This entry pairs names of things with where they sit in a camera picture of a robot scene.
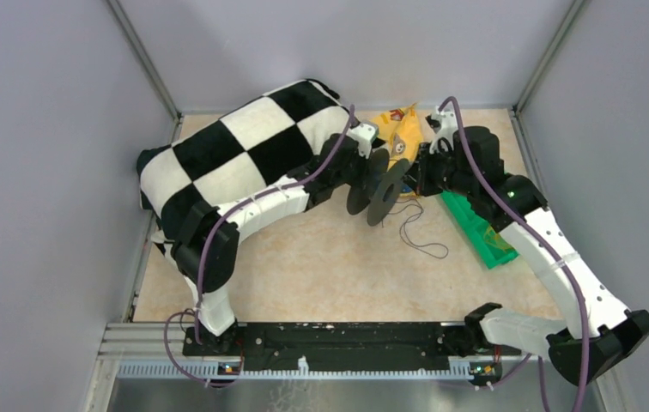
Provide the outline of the grey plastic cable spool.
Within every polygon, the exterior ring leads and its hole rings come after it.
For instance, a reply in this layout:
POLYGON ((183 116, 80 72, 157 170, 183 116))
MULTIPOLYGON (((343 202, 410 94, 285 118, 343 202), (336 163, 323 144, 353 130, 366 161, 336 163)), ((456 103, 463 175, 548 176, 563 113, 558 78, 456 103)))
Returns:
POLYGON ((401 195, 404 176, 411 167, 407 159, 399 159, 392 165, 390 160, 386 149, 374 150, 350 184, 346 209, 350 215, 366 211, 366 221, 371 227, 379 225, 390 213, 401 195))

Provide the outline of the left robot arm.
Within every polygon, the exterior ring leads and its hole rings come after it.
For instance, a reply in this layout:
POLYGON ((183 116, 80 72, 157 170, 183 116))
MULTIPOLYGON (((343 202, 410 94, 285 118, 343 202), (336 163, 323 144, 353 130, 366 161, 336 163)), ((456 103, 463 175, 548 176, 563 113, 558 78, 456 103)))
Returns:
POLYGON ((173 258, 191 280, 197 338, 211 352, 226 354, 236 341, 226 285, 239 245, 276 221, 329 201, 342 185, 363 184, 374 157, 370 142, 352 133, 333 134, 314 151, 304 137, 287 131, 250 151, 264 187, 236 201, 200 200, 191 208, 173 243, 173 258))

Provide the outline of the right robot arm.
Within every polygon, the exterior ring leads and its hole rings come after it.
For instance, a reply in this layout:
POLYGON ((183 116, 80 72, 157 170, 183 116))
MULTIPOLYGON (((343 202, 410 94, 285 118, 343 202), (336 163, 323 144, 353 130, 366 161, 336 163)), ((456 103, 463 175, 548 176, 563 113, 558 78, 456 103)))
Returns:
POLYGON ((561 319, 487 303, 470 312, 464 343, 476 354, 495 345, 546 357, 573 385, 591 383, 628 358, 649 336, 649 311, 616 298, 567 240, 531 180, 505 171, 498 137, 484 126, 420 145, 409 185, 423 196, 465 196, 477 216, 527 262, 561 319))

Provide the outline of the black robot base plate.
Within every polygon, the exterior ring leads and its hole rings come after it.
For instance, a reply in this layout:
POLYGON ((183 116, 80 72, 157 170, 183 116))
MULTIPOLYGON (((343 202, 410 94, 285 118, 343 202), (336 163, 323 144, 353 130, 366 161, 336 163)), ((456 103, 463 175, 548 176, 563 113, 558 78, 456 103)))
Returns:
POLYGON ((313 372, 445 372, 456 361, 486 363, 517 355, 515 348, 478 343, 462 323, 238 323, 221 336, 188 328, 187 357, 229 356, 246 372, 294 370, 304 360, 313 372))

